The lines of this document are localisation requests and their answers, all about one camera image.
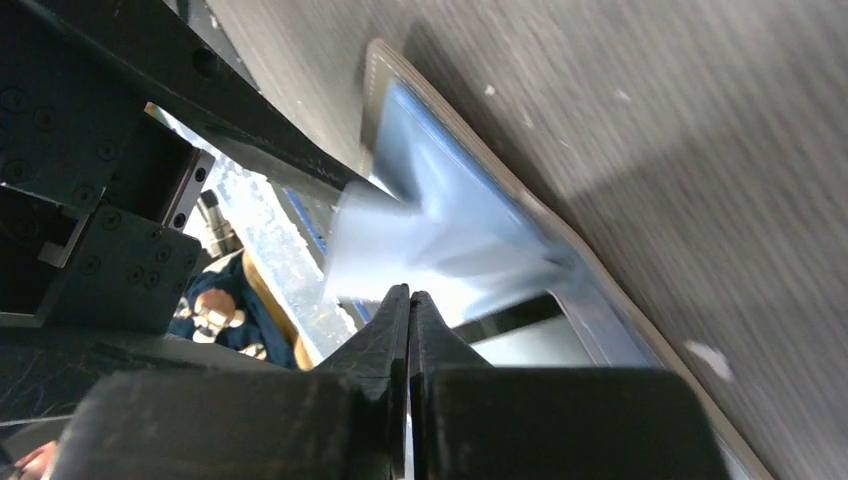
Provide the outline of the black card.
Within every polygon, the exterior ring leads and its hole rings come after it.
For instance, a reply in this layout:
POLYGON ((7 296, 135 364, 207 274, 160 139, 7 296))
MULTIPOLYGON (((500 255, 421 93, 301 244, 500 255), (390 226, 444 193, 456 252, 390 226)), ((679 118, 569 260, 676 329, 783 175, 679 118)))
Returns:
POLYGON ((473 344, 562 315, 560 304, 546 293, 466 321, 451 330, 466 343, 473 344))

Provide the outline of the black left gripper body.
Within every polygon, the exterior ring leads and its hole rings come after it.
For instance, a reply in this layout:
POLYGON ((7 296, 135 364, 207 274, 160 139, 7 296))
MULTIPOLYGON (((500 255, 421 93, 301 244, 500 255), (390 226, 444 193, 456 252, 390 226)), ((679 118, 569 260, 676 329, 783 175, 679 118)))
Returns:
POLYGON ((213 166, 117 76, 1 5, 1 323, 163 332, 213 166))

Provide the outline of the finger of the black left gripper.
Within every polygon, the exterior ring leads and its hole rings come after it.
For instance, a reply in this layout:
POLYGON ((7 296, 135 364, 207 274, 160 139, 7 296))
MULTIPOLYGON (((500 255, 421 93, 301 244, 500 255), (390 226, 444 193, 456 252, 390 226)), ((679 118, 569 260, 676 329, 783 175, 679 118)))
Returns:
POLYGON ((365 177, 323 151, 162 1, 18 7, 240 166, 337 204, 365 177))

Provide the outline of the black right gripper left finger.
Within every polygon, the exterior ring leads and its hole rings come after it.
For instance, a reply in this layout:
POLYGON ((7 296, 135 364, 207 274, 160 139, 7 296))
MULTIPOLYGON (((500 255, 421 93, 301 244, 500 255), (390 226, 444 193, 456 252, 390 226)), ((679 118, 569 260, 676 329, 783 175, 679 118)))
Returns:
POLYGON ((398 479, 410 291, 308 372, 172 370, 101 380, 50 479, 398 479))

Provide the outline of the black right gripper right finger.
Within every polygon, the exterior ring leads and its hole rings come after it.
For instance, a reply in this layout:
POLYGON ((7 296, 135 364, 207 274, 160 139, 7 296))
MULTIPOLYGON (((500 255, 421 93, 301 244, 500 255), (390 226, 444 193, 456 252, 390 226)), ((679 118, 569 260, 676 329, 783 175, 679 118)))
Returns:
POLYGON ((699 399, 651 368, 496 367, 425 292, 410 306, 418 479, 725 479, 699 399))

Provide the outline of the grey card holder wallet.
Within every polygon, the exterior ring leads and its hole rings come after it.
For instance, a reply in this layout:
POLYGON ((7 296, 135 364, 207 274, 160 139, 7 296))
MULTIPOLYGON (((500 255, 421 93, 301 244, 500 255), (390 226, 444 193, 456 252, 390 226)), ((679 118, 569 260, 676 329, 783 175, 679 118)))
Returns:
POLYGON ((364 97, 360 137, 372 169, 340 196, 324 264, 328 295, 373 300, 407 283, 430 292, 453 320, 551 299, 593 362, 679 374, 704 405, 733 478, 769 477, 588 244, 382 39, 366 48, 364 97))

